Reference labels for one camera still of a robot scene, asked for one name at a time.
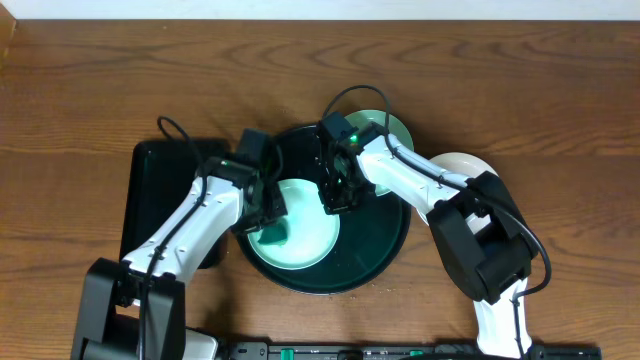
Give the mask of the mint green plate front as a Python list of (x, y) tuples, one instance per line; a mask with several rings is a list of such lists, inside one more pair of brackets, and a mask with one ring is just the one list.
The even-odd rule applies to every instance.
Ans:
[(280, 246), (257, 243), (261, 231), (248, 235), (254, 253), (267, 264), (283, 270), (308, 268), (325, 258), (337, 242), (338, 215), (325, 213), (314, 182), (286, 179), (278, 182), (288, 214), (277, 222), (288, 225), (287, 242)]

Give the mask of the green scouring sponge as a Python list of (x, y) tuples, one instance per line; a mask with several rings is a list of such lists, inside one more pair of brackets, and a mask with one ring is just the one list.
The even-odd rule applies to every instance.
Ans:
[(288, 225), (277, 222), (262, 229), (257, 243), (262, 246), (280, 246), (287, 242)]

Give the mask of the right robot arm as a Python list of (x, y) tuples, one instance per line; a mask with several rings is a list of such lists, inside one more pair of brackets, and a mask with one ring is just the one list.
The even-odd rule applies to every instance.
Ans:
[(364, 205), (377, 186), (407, 202), (428, 225), (445, 271), (469, 297), (485, 355), (523, 359), (532, 347), (522, 308), (531, 262), (546, 254), (498, 175), (450, 170), (372, 124), (321, 126), (320, 197), (327, 213)]

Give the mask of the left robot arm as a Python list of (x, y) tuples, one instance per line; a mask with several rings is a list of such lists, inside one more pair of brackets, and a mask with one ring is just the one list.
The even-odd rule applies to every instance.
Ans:
[(252, 161), (199, 165), (186, 198), (148, 240), (89, 268), (72, 358), (215, 358), (218, 340), (186, 325), (186, 287), (227, 230), (255, 232), (286, 215), (279, 175)]

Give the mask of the white plate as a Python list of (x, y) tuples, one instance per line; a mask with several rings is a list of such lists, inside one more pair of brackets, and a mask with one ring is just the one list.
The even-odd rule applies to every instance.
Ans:
[[(470, 177), (477, 177), (485, 171), (498, 175), (495, 169), (484, 160), (467, 153), (443, 153), (431, 158), (430, 161), (442, 168)], [(490, 217), (479, 218), (476, 215), (470, 215), (466, 218), (466, 222), (471, 231), (476, 234), (490, 223)]]

